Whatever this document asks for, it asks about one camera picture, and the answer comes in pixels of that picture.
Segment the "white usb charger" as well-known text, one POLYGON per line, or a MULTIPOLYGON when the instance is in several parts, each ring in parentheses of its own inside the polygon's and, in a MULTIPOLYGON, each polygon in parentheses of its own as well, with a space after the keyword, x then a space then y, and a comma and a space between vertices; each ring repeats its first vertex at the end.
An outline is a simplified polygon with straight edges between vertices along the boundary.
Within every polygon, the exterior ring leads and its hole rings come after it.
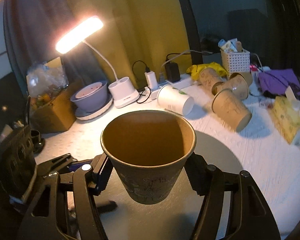
POLYGON ((158 82, 155 75, 155 72, 145 72, 145 77, 147 81, 147 85, 150 89, 157 89, 158 88, 158 82))

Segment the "white power strip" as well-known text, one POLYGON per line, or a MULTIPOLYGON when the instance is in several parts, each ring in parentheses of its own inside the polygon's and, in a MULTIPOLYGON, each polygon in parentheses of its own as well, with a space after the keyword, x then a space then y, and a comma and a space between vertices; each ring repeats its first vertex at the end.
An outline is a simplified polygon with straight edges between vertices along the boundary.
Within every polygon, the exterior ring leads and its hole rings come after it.
POLYGON ((149 100, 153 101, 157 98, 159 90, 164 87, 164 85, 171 85, 172 87, 176 89, 183 89, 186 87, 189 87, 194 84, 194 80, 192 80, 191 76, 189 74, 181 74, 180 80, 176 82, 171 82, 168 80, 165 80, 162 83, 158 83, 158 87, 156 89, 151 89, 151 94, 149 97, 149 100))

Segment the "brown paper cup with stickers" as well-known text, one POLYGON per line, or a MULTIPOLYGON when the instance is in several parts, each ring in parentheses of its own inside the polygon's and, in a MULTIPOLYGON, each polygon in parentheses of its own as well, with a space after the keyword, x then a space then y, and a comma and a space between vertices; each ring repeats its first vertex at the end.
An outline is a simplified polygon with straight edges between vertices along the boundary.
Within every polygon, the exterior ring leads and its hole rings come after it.
POLYGON ((169 195, 194 152, 196 133, 179 115, 143 110, 113 119, 100 141, 130 198, 152 205, 169 195))

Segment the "brown paper cup lying rear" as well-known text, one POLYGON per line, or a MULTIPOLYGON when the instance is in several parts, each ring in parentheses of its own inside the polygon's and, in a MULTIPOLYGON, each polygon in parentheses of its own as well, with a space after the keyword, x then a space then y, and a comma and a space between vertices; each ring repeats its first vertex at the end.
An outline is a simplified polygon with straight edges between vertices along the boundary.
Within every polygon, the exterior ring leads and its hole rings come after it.
POLYGON ((217 85, 223 83, 222 78, 212 68, 205 68, 202 70, 199 74, 198 80, 201 85, 210 92, 213 92, 217 85))

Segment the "yellow tissue pack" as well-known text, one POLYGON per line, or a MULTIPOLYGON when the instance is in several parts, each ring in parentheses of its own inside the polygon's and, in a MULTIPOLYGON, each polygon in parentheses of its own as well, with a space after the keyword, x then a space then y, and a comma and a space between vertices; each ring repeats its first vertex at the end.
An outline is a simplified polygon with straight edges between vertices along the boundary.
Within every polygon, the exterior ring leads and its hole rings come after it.
POLYGON ((288 144, 300 144, 300 113, 284 96, 277 96, 269 109, 275 128, 288 144))

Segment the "black power adapter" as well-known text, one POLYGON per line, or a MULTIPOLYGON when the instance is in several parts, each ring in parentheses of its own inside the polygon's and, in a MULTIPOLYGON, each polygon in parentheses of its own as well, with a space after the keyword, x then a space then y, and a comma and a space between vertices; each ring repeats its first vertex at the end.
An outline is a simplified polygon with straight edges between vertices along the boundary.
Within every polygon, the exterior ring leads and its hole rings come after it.
POLYGON ((180 81, 179 66, 176 62, 166 63, 165 72, 168 81, 172 83, 180 81))

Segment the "white small dock charger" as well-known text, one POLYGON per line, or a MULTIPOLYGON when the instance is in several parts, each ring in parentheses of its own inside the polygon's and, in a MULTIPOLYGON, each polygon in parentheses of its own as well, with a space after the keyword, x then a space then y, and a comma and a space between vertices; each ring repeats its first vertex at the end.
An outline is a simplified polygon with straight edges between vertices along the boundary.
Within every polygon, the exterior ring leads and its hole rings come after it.
POLYGON ((146 86, 143 91, 140 93, 139 99, 138 99, 138 103, 145 103, 151 96, 151 89, 146 86))

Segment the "yellow plastic bag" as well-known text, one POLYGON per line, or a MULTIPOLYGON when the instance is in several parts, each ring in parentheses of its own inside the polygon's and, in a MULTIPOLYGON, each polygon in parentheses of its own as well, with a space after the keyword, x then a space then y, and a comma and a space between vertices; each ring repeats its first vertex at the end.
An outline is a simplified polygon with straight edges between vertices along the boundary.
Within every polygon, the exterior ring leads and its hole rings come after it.
POLYGON ((207 69, 211 68, 216 71, 216 73, 220 77, 225 77, 228 75, 228 72, 218 63, 216 62, 211 62, 211 63, 204 63, 204 64, 194 64, 187 68, 186 74, 189 74, 192 78, 192 80, 197 81, 199 80, 199 75, 200 72, 207 69))

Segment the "grey round mat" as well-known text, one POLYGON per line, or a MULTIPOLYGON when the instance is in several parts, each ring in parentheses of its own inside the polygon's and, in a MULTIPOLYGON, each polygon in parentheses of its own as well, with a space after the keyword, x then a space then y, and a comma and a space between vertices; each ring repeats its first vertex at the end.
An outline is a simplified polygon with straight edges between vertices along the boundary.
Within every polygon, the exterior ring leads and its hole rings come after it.
MULTIPOLYGON (((243 166, 237 153, 241 142, 216 139, 197 131, 195 153, 220 170, 238 173, 243 166)), ((155 205, 142 205, 130 198, 116 172, 107 188, 94 198, 97 205, 112 200, 113 211, 100 215, 109 239, 189 239, 203 198, 192 190, 185 171, 181 171, 168 197, 155 205)))

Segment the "clear plastic bag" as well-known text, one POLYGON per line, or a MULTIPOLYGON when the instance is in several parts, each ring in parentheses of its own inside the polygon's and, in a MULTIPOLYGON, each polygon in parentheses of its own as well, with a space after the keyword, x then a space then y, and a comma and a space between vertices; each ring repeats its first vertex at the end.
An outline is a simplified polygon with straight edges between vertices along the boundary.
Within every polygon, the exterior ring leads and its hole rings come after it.
POLYGON ((68 78, 60 57, 31 66, 26 76, 31 105, 41 107, 68 87, 68 78))

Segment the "yellow curtain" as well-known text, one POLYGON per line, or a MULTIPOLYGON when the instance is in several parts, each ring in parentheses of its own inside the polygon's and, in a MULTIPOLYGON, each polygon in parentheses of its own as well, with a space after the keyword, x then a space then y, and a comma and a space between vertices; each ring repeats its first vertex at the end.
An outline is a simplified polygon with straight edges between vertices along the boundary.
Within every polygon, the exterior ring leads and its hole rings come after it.
POLYGON ((169 53, 189 49, 179 0, 66 0, 81 22, 96 15, 101 30, 87 38, 113 65, 118 77, 136 88, 146 84, 144 69, 156 74, 169 53))

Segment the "brown cardboard box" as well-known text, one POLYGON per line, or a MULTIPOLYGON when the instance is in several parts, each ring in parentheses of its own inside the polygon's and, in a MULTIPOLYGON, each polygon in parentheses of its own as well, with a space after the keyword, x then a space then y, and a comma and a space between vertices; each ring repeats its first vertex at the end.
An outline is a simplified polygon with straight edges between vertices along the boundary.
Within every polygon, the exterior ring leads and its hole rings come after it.
POLYGON ((40 133, 58 133, 70 129, 75 122, 76 106, 70 101, 71 96, 83 87, 82 79, 68 81, 68 87, 54 99, 41 107, 34 108, 30 99, 30 126, 40 133))

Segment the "brown paper cup lying middle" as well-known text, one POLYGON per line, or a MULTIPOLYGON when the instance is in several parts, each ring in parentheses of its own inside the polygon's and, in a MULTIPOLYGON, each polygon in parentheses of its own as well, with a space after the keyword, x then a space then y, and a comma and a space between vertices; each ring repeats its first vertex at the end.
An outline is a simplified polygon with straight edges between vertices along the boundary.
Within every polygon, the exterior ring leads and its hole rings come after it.
POLYGON ((228 81, 216 83, 212 88, 213 95, 224 89, 230 89, 240 100, 245 100, 249 95, 249 86, 253 83, 250 72, 232 73, 228 81))

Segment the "purple cloth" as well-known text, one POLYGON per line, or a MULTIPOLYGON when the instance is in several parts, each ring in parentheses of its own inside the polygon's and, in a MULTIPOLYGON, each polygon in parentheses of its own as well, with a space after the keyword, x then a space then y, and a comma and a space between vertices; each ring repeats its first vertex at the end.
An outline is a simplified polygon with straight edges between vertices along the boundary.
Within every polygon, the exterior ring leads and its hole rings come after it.
POLYGON ((300 81, 292 69, 275 69, 258 73, 261 92, 264 96, 274 99, 285 96, 290 87, 297 99, 300 99, 300 81))

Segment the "white plate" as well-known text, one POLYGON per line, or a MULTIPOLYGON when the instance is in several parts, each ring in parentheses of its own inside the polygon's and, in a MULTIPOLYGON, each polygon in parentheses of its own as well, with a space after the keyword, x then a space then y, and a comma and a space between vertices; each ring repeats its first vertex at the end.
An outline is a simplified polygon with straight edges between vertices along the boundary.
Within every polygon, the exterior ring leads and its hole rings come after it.
POLYGON ((106 111, 112 106, 112 104, 113 104, 113 97, 111 96, 111 94, 108 94, 106 103, 100 109, 98 109, 94 112, 85 112, 84 110, 77 108, 75 110, 75 117, 76 117, 76 119, 82 120, 82 121, 91 120, 93 118, 96 118, 96 117, 101 116, 102 114, 106 113, 106 111))

